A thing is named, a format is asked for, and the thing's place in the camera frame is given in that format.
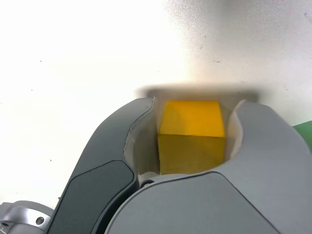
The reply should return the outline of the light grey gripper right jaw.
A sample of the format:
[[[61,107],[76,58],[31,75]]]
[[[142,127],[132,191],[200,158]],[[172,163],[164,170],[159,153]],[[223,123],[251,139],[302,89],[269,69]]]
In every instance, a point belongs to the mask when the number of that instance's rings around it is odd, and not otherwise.
[[[272,108],[241,101],[227,160],[205,172],[160,175],[114,214],[108,234],[309,234],[312,155]]]

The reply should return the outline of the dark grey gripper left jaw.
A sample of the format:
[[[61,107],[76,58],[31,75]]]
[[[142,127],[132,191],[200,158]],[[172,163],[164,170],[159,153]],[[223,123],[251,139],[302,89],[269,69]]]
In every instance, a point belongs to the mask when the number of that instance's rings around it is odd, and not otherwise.
[[[155,100],[138,98],[107,117],[85,146],[60,197],[49,234],[102,234],[139,177],[159,173]]]

